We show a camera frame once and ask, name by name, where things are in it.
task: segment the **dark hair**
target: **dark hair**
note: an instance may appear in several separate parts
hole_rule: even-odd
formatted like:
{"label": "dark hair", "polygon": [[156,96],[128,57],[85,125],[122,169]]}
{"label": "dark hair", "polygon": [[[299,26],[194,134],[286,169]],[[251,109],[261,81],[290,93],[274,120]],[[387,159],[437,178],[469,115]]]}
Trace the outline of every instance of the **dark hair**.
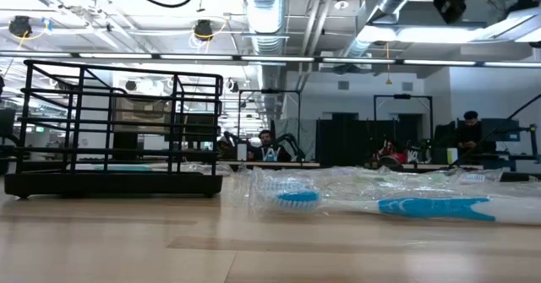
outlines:
{"label": "dark hair", "polygon": [[274,136],[272,136],[272,132],[270,130],[263,130],[260,132],[260,135],[258,136],[258,138],[261,139],[261,135],[263,134],[269,134],[271,138],[273,138]]}
{"label": "dark hair", "polygon": [[464,119],[477,119],[478,114],[475,111],[468,111],[464,113]]}

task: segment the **black metal frame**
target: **black metal frame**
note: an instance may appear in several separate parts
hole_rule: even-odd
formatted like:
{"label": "black metal frame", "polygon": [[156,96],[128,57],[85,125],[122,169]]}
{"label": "black metal frame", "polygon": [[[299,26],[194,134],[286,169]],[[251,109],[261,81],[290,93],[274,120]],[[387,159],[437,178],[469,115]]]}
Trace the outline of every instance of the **black metal frame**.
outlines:
{"label": "black metal frame", "polygon": [[419,99],[419,98],[425,98],[429,100],[429,112],[430,112],[430,139],[434,136],[434,111],[432,107],[432,96],[430,95],[403,95],[403,94],[397,94],[397,95],[374,95],[374,121],[378,121],[378,98],[380,97],[390,97],[393,99],[398,100],[409,100],[412,98]]}
{"label": "black metal frame", "polygon": [[[87,64],[77,63],[56,63],[36,60],[26,60],[27,74],[26,84],[21,91],[25,94],[25,103],[23,106],[21,121],[21,129],[19,136],[19,147],[14,148],[17,154],[17,169],[15,174],[8,175],[5,181],[5,192],[7,194],[14,194],[20,197],[26,197],[31,194],[41,193],[203,193],[208,196],[212,196],[215,193],[221,191],[221,176],[216,175],[216,160],[217,160],[217,130],[218,117],[221,115],[221,102],[220,96],[223,90],[223,77],[217,74],[207,73],[185,73],[177,71],[161,71],[161,70],[148,70],[138,68],[118,68],[109,66],[95,66]],[[56,75],[46,72],[42,66],[55,66],[66,68],[77,68],[79,70],[79,77]],[[104,82],[102,79],[96,76],[91,70],[103,70],[103,71],[120,71],[130,73],[152,73],[160,74],[164,76],[171,76],[173,81],[172,94],[169,96],[155,96],[155,95],[131,95],[125,90],[114,88]],[[41,73],[47,76],[49,79],[56,80],[59,84],[63,84],[64,90],[59,89],[37,89],[32,87],[32,78],[34,72]],[[183,84],[178,75],[191,76],[191,77],[206,77],[214,79],[214,84]],[[63,79],[78,79],[76,84],[68,83]],[[102,86],[86,85],[85,80],[95,80],[102,84]],[[189,87],[206,87],[213,88],[210,93],[205,92],[188,92],[184,89],[185,86]],[[49,99],[40,93],[53,93],[68,96],[68,104]],[[186,95],[200,95],[204,98],[187,98]],[[77,96],[76,104],[74,105],[74,97]],[[108,107],[85,107],[82,100],[84,96],[103,96],[108,98]],[[51,103],[55,106],[60,106],[67,110],[67,118],[43,118],[43,117],[29,117],[29,102],[30,98]],[[155,101],[171,101],[171,111],[168,113],[159,112],[161,114],[170,114],[169,122],[123,122],[114,121],[113,112],[113,99],[117,97],[134,98],[138,100],[155,100]],[[183,105],[184,102],[204,102],[214,105],[214,111],[211,114],[214,119],[212,125],[199,125],[189,123],[175,122],[177,103],[180,103],[180,114],[184,114]],[[75,119],[72,119],[72,115],[75,111]],[[96,119],[81,119],[82,111],[95,111],[95,112],[107,112],[107,120]],[[51,125],[51,122],[64,122],[65,128]],[[26,147],[26,126],[28,123],[33,123],[37,126],[46,128],[52,128],[62,130],[66,132],[66,140],[63,148],[37,148]],[[105,124],[106,129],[82,129],[81,123],[91,124]],[[175,150],[173,141],[169,141],[169,150],[141,150],[141,149],[110,149],[111,133],[113,133],[112,127],[114,125],[136,125],[136,126],[153,126],[164,127],[168,129],[171,139],[175,135],[181,140],[185,135],[183,128],[185,127],[197,127],[208,128],[216,130],[216,135],[212,136],[213,150],[212,151],[186,151],[183,150],[181,144]],[[104,149],[87,149],[79,147],[79,134],[80,132],[86,133],[106,133],[106,142]],[[73,133],[73,146],[69,147],[69,138]],[[152,132],[138,131],[139,134],[147,134]],[[208,133],[197,133],[201,136],[210,136]],[[52,152],[63,154],[62,169],[53,171],[33,171],[28,172],[24,170],[24,152]],[[115,154],[137,154],[137,155],[161,155],[167,158],[167,170],[166,171],[151,171],[151,172],[137,172],[133,171],[117,171],[110,170],[109,163],[117,163],[109,159],[109,155]],[[90,155],[104,155],[103,159],[103,171],[85,171],[77,169],[77,164],[84,163],[96,163],[96,161],[79,161],[78,155],[90,154]],[[71,160],[68,161],[68,155],[71,155]],[[193,172],[182,172],[180,170],[180,162],[182,155],[200,155],[205,159],[205,162],[211,164],[211,175],[203,176],[200,174],[194,174]],[[177,170],[172,169],[173,157],[176,157]]]}

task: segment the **plastic packaging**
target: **plastic packaging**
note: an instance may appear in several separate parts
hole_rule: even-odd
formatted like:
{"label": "plastic packaging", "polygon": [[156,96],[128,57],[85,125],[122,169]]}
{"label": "plastic packaging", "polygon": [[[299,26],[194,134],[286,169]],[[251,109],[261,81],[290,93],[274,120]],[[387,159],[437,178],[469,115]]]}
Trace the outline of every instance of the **plastic packaging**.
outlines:
{"label": "plastic packaging", "polygon": [[455,218],[541,224],[537,182],[500,183],[502,170],[400,173],[381,168],[243,172],[237,187],[250,211],[357,211],[412,218]]}
{"label": "plastic packaging", "polygon": [[[101,164],[77,164],[76,170],[103,170]],[[148,164],[109,164],[109,171],[166,171],[167,163],[148,163]],[[173,170],[177,170],[177,164],[173,164]],[[211,165],[203,165],[199,163],[184,162],[180,164],[180,171],[183,172],[200,172],[204,175],[212,173]],[[216,164],[216,175],[228,177],[232,174],[232,169],[229,165]]]}

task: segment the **wooden tabletop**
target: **wooden tabletop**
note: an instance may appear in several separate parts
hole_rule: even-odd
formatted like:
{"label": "wooden tabletop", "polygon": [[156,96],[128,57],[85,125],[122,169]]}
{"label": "wooden tabletop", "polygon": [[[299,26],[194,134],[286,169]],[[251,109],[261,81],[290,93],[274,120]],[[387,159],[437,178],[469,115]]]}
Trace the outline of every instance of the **wooden tabletop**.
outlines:
{"label": "wooden tabletop", "polygon": [[222,165],[246,165],[246,166],[284,166],[284,167],[295,167],[295,166],[306,166],[306,167],[319,167],[320,163],[314,162],[280,162],[280,161],[218,161],[216,164]]}
{"label": "wooden tabletop", "polygon": [[214,199],[2,195],[0,282],[541,282],[538,227],[254,216],[232,185]]}

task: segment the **black shirt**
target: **black shirt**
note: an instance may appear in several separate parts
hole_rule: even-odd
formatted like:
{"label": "black shirt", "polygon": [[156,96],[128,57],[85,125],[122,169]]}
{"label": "black shirt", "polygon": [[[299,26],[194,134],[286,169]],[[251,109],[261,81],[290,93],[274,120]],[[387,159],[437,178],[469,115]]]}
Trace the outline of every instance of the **black shirt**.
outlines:
{"label": "black shirt", "polygon": [[[458,144],[469,141],[473,141],[475,144],[478,144],[481,139],[483,139],[483,129],[480,122],[471,127],[463,126],[462,128],[459,128],[456,133],[456,142]],[[475,153],[491,153],[494,151],[496,151],[496,142],[487,141],[483,142],[480,147],[477,147],[477,151]]]}
{"label": "black shirt", "polygon": [[456,134],[456,141],[458,143],[466,143],[468,141],[473,141],[478,143],[483,137],[483,130],[481,129],[481,123],[476,123],[471,127],[463,126],[458,129]]}
{"label": "black shirt", "polygon": [[[264,156],[267,154],[269,148],[271,148],[271,147],[270,146],[261,146],[261,147],[257,148],[257,150],[255,151],[255,159],[257,161],[262,161]],[[278,160],[277,161],[282,161],[282,162],[291,161],[291,156],[289,155],[289,153],[287,153],[286,148],[284,148],[284,146],[279,144],[277,147],[274,148],[274,151],[276,152],[278,149],[279,149],[279,151],[278,151]]]}

